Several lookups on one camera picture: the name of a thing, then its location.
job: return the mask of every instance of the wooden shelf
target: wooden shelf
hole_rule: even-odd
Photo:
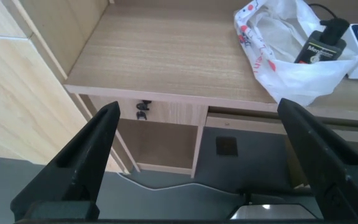
[[[273,103],[234,30],[233,12],[246,2],[116,1],[67,86],[89,95],[102,94],[88,88],[96,87]]]
[[[248,2],[118,0],[106,9],[65,86],[87,95],[276,113],[234,29],[234,11]],[[358,80],[344,79],[309,110],[358,121]]]
[[[196,126],[120,119],[118,130],[140,169],[191,174]]]

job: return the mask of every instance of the gray floor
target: gray floor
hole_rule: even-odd
[[[215,137],[237,138],[238,157],[216,155]],[[205,129],[195,179],[163,172],[134,172],[130,178],[148,187],[167,187],[200,182],[218,189],[235,191],[241,187],[288,189],[283,139],[222,129]],[[0,223],[12,223],[10,201],[42,169],[26,161],[0,159]],[[321,213],[312,197],[259,198],[260,201],[302,203],[317,217]],[[118,219],[224,219],[240,196],[223,194],[200,186],[186,186],[158,192],[134,185],[117,174],[106,173],[98,197],[100,218]]]

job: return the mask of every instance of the white cable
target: white cable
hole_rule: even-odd
[[[228,195],[239,195],[239,194],[235,194],[235,193],[230,193],[230,192],[225,192],[223,190],[219,190],[219,189],[215,189],[213,187],[210,187],[210,186],[207,186],[207,185],[203,185],[203,184],[198,184],[198,183],[187,183],[187,184],[179,184],[179,185],[174,185],[174,186],[169,186],[169,187],[162,187],[162,188],[158,188],[158,189],[153,189],[153,188],[150,188],[150,187],[146,187],[134,180],[131,180],[130,178],[128,177],[125,177],[123,176],[122,174],[120,173],[117,173],[118,176],[128,180],[129,182],[133,183],[133,184],[136,184],[138,185],[139,187],[142,187],[144,189],[147,189],[147,190],[152,190],[152,191],[159,191],[159,190],[170,190],[170,189],[175,189],[175,188],[178,188],[178,187],[184,187],[184,186],[190,186],[190,185],[196,185],[196,186],[201,186],[201,187],[205,187],[207,189],[211,189],[211,190],[215,190],[217,192],[221,192],[221,193],[224,193],[224,194],[228,194]]]

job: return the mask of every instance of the open cabinet compartment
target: open cabinet compartment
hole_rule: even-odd
[[[191,174],[196,126],[120,119],[118,131],[140,169]]]

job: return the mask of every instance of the black clamp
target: black clamp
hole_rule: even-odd
[[[142,103],[136,104],[136,108],[139,110],[136,113],[136,118],[137,119],[143,119],[143,120],[147,121],[147,116],[146,116],[146,113],[144,111],[150,110],[150,108],[148,108],[148,105],[151,104],[151,103],[152,102],[150,100],[142,100]]]

